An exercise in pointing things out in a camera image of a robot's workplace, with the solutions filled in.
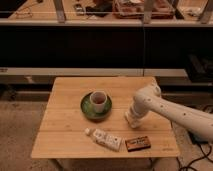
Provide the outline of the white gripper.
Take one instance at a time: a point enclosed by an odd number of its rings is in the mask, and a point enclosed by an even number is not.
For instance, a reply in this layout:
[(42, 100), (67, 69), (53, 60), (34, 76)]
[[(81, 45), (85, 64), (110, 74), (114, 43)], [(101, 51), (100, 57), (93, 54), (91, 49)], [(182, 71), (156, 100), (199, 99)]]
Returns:
[(143, 104), (133, 102), (127, 112), (131, 113), (141, 122), (141, 119), (147, 114), (147, 108)]

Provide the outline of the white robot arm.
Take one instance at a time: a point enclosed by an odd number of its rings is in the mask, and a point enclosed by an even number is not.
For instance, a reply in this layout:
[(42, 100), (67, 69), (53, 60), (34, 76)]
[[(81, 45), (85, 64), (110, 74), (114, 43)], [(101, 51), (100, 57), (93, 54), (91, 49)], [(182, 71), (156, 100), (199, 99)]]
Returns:
[(161, 97), (156, 83), (148, 84), (134, 93), (133, 103), (125, 118), (132, 128), (141, 125), (140, 119), (153, 111), (173, 121), (206, 141), (213, 142), (213, 114), (186, 107)]

